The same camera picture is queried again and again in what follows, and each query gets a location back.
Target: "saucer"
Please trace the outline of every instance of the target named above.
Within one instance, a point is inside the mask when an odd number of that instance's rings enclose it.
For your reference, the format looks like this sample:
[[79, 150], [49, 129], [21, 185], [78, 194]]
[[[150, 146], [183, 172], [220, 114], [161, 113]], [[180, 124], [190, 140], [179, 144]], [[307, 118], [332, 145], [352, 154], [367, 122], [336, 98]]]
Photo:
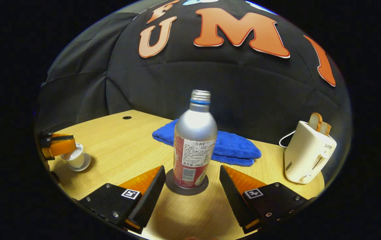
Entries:
[[85, 152], [83, 154], [84, 154], [84, 164], [81, 167], [72, 167], [69, 165], [70, 170], [75, 172], [80, 172], [82, 170], [85, 170], [90, 165], [91, 156]]

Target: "letter m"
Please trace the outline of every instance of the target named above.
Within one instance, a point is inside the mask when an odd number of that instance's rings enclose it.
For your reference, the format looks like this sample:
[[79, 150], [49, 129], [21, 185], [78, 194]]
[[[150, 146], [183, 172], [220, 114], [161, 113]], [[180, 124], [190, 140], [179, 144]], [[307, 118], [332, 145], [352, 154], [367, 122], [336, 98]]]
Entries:
[[249, 12], [238, 20], [219, 8], [199, 9], [196, 13], [201, 15], [202, 19], [201, 35], [194, 40], [194, 44], [198, 47], [221, 46], [224, 39], [218, 36], [218, 27], [236, 47], [241, 46], [247, 35], [253, 30], [254, 39], [250, 41], [252, 49], [281, 58], [290, 57], [290, 52], [282, 44], [275, 27], [276, 21], [266, 16]]

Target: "red label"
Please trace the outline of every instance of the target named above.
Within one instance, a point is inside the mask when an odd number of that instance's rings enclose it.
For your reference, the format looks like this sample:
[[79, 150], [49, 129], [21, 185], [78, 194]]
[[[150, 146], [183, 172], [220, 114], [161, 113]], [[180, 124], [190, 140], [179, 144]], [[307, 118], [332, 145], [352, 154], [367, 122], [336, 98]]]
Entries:
[[[201, 151], [198, 151], [202, 147], [199, 146], [200, 143], [203, 145], [211, 146], [209, 149], [208, 147], [205, 147], [206, 150], [202, 152], [203, 154], [206, 154], [205, 158], [211, 159], [211, 156], [213, 154], [213, 148], [215, 144], [215, 140], [212, 141], [207, 141], [207, 142], [196, 142], [196, 141], [189, 141], [189, 140], [184, 140], [183, 138], [180, 138], [178, 135], [174, 135], [174, 163], [173, 163], [173, 170], [174, 170], [174, 181], [177, 185], [180, 187], [184, 188], [195, 188], [198, 187], [204, 177], [206, 176], [206, 168], [208, 166], [208, 162], [204, 161], [204, 158], [201, 158], [201, 160], [195, 164], [195, 159], [192, 158], [192, 155], [194, 154], [197, 156], [200, 154]], [[194, 160], [192, 164], [186, 163], [183, 161], [183, 155], [186, 155], [185, 159], [192, 159]], [[202, 165], [200, 167], [192, 167], [192, 165]]]

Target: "black coaster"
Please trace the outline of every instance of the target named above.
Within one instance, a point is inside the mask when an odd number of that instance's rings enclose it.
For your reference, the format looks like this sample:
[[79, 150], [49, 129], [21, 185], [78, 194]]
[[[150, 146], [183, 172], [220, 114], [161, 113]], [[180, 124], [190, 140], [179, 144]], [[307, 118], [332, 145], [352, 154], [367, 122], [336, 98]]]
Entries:
[[195, 188], [183, 188], [178, 186], [174, 181], [174, 172], [173, 170], [169, 170], [168, 173], [166, 173], [166, 180], [165, 185], [173, 192], [180, 195], [190, 196], [190, 195], [197, 195], [198, 193], [202, 193], [209, 185], [209, 178], [207, 175], [204, 177], [203, 182]]

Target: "white toaster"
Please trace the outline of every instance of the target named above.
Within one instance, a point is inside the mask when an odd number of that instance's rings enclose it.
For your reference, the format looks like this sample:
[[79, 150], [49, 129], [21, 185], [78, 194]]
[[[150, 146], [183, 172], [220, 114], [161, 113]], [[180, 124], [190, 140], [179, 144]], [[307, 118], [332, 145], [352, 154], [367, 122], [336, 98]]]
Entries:
[[299, 121], [296, 132], [284, 152], [285, 176], [307, 184], [320, 173], [336, 149], [336, 141]]

